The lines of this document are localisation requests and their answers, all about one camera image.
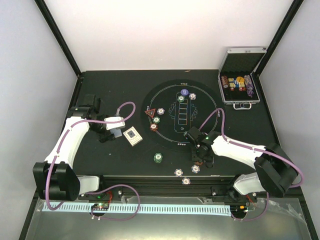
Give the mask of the blue playing card deck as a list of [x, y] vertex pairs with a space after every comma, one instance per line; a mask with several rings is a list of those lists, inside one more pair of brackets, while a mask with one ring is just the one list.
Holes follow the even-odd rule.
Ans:
[[112, 128], [110, 130], [110, 133], [114, 135], [115, 138], [119, 138], [121, 137], [123, 134], [122, 134], [122, 130], [121, 129], [117, 129], [117, 128]]

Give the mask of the blue chip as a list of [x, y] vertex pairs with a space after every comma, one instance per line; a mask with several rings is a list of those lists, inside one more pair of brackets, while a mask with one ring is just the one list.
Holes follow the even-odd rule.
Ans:
[[184, 177], [182, 179], [182, 184], [183, 185], [189, 185], [191, 183], [191, 180], [188, 177]]
[[178, 168], [178, 169], [176, 169], [176, 170], [174, 171], [174, 175], [175, 175], [176, 177], [181, 177], [181, 176], [183, 175], [183, 171]]
[[191, 167], [191, 171], [195, 174], [198, 174], [200, 172], [200, 167], [198, 165], [193, 165]]

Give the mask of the white playing card box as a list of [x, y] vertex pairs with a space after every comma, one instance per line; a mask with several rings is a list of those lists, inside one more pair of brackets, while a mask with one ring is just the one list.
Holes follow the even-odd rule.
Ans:
[[128, 140], [128, 142], [132, 147], [137, 145], [143, 140], [142, 136], [138, 133], [138, 131], [133, 126], [127, 129], [126, 131], [124, 131], [123, 135]]

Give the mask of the green poker chip stack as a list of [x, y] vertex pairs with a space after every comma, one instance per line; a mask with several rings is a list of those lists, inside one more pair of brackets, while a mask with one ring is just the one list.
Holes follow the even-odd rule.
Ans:
[[154, 154], [153, 160], [154, 160], [155, 163], [159, 164], [163, 160], [163, 155], [161, 153], [157, 152], [157, 153]]

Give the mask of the green poker chips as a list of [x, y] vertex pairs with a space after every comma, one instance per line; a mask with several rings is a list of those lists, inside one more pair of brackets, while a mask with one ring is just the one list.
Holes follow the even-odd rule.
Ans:
[[177, 101], [178, 101], [179, 103], [183, 103], [184, 100], [185, 100], [185, 97], [184, 97], [183, 95], [179, 95], [179, 96], [177, 97]]
[[156, 124], [158, 124], [160, 122], [160, 118], [158, 116], [154, 117], [152, 120]]

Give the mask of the red triangular marker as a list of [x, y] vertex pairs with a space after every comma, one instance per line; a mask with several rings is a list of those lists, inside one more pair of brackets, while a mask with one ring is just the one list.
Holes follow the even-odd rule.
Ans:
[[155, 114], [156, 114], [156, 109], [153, 108], [153, 109], [149, 109], [149, 110], [146, 110], [144, 112], [148, 117], [150, 117], [151, 119], [153, 119], [155, 117]]

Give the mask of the purple small blind button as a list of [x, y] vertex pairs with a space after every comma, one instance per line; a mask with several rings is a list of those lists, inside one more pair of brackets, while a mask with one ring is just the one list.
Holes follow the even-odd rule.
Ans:
[[189, 96], [189, 90], [184, 88], [180, 91], [180, 95], [184, 96], [185, 98]]

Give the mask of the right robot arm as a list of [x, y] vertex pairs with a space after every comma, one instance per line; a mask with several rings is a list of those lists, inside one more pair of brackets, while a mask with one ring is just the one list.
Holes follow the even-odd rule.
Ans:
[[194, 162], [212, 162], [215, 156], [221, 156], [255, 170], [250, 174], [235, 176], [231, 181], [227, 195], [234, 202], [254, 192], [267, 192], [282, 198], [298, 176], [298, 171], [291, 166], [292, 161], [277, 144], [269, 148], [252, 145], [223, 136], [217, 131], [206, 134], [196, 127], [190, 128], [183, 136], [192, 145]]

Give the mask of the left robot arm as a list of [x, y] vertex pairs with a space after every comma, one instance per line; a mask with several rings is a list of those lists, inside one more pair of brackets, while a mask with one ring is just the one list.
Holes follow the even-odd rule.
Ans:
[[87, 134], [97, 133], [101, 143], [115, 140], [115, 131], [125, 127], [118, 109], [114, 116], [100, 114], [101, 99], [85, 96], [82, 105], [71, 107], [66, 115], [64, 129], [50, 154], [43, 162], [34, 164], [32, 172], [36, 190], [42, 200], [74, 201], [89, 192], [95, 199], [103, 199], [108, 192], [100, 177], [76, 175], [74, 160]]

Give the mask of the round black poker mat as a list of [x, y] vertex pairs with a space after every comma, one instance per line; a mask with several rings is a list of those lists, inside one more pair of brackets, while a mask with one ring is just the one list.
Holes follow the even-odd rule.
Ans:
[[[181, 90], [188, 89], [189, 95], [196, 94], [196, 99], [184, 97], [184, 102], [178, 102]], [[149, 140], [161, 147], [176, 151], [189, 152], [190, 143], [184, 133], [192, 127], [201, 128], [205, 133], [219, 130], [222, 116], [218, 112], [211, 113], [224, 104], [213, 89], [194, 80], [175, 79], [161, 83], [154, 87], [144, 98], [141, 110], [141, 124]], [[157, 110], [164, 109], [164, 114], [159, 115]], [[159, 117], [157, 131], [151, 131], [150, 125], [153, 118], [145, 114], [149, 109], [156, 109], [154, 117]]]

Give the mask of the aluminium poker case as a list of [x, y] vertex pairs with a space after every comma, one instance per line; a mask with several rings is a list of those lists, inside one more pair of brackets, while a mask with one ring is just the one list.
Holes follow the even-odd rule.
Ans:
[[262, 46], [230, 47], [218, 70], [222, 101], [234, 110], [250, 110], [260, 102], [255, 85], [255, 69], [267, 53]]

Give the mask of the brown chips row in case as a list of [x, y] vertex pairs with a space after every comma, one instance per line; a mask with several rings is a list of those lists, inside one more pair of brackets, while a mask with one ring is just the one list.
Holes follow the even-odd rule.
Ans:
[[225, 89], [229, 87], [229, 80], [227, 76], [225, 75], [221, 76], [221, 84], [222, 84], [222, 87]]

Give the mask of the yellow button in case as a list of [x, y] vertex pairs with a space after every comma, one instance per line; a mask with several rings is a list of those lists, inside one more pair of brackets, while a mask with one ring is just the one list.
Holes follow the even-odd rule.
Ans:
[[236, 78], [236, 81], [237, 81], [239, 84], [242, 84], [242, 83], [245, 82], [245, 79], [244, 79], [243, 77], [241, 77], [241, 76], [238, 76], [238, 77]]

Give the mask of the purple chips row in case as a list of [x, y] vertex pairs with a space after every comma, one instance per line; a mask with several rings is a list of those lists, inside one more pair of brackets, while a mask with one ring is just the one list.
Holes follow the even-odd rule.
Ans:
[[250, 75], [244, 76], [244, 84], [246, 87], [247, 95], [252, 98], [254, 95], [254, 85], [252, 83]]

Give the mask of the blue chip on rail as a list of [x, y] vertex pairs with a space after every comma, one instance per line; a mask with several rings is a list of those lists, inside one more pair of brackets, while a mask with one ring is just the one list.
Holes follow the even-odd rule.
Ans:
[[191, 180], [188, 177], [184, 177], [182, 179], [182, 184], [183, 185], [189, 185], [191, 183]]

